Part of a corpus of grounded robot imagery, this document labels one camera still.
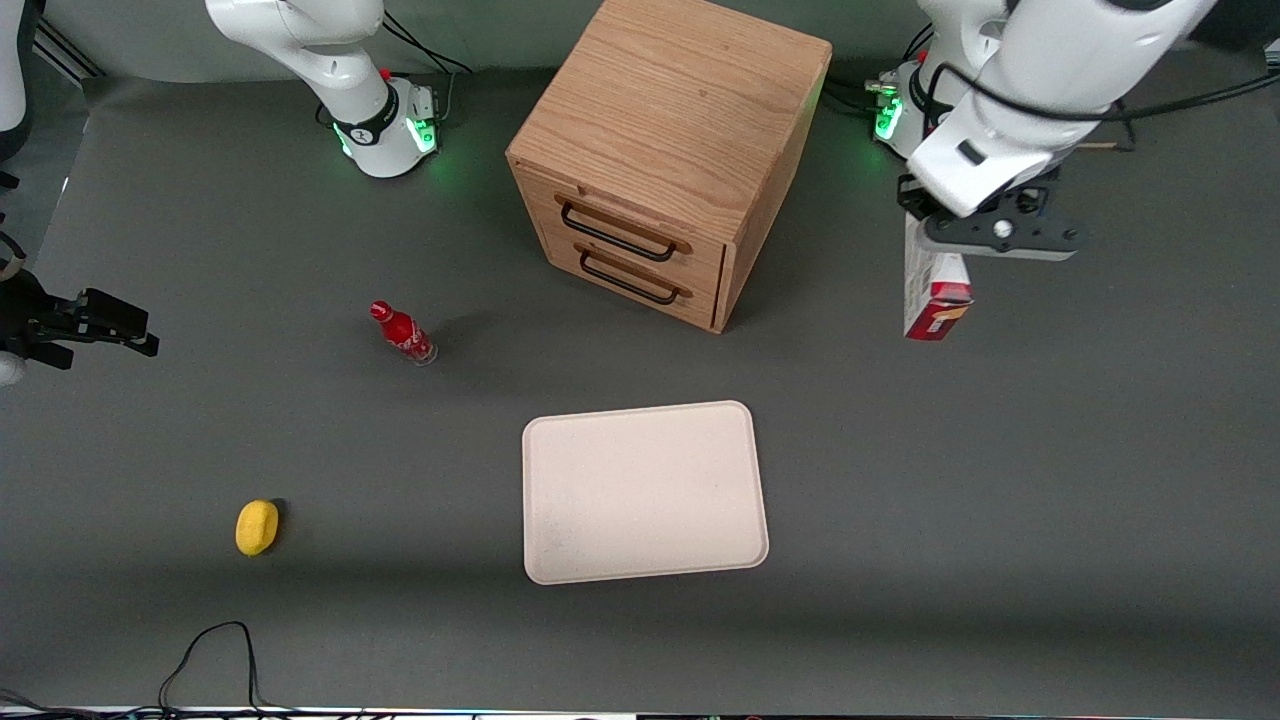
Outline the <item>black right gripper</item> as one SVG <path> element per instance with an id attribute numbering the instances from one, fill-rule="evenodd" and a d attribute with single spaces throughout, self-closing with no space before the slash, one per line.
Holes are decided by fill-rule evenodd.
<path id="1" fill-rule="evenodd" d="M 5 279 L 1 283 L 1 350 L 19 361 L 70 369 L 74 351 L 68 345 L 86 345 L 91 337 L 81 332 L 81 323 L 67 311 L 65 304 L 64 299 L 45 291 L 26 269 Z M 159 354 L 160 338 L 147 334 L 148 313 L 101 290 L 84 290 L 84 323 L 113 333 L 100 337 L 100 342 L 146 357 Z"/>

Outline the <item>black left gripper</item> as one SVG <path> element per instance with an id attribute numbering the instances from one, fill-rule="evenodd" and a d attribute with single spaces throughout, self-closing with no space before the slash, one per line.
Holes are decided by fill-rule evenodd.
<path id="1" fill-rule="evenodd" d="M 933 222 L 937 225 L 954 222 L 978 222 L 984 217 L 996 219 L 1025 214 L 1042 217 L 1047 211 L 1053 191 L 1059 188 L 1059 182 L 1060 170 L 1047 170 L 1024 183 L 1005 184 L 1000 191 L 982 201 L 974 213 L 960 217 L 925 190 L 915 176 L 902 174 L 897 178 L 896 202 L 908 215 L 922 224 L 927 222 Z"/>

